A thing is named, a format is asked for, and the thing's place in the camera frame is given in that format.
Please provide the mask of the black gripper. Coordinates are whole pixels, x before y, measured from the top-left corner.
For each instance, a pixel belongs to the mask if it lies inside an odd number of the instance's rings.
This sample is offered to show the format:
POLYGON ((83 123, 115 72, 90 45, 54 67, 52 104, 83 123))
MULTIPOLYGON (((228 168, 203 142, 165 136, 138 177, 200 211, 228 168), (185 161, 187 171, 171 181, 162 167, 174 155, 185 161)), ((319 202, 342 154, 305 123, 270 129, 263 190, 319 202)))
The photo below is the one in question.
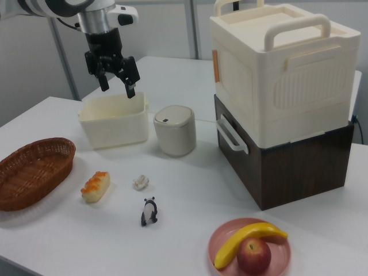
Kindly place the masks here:
POLYGON ((89 51, 85 52, 87 70, 94 75, 102 91, 109 89, 106 71, 117 73, 125 85, 127 97, 135 96, 136 82, 140 80, 139 71, 133 56, 123 57, 120 33, 117 28, 100 34, 85 34, 89 51))

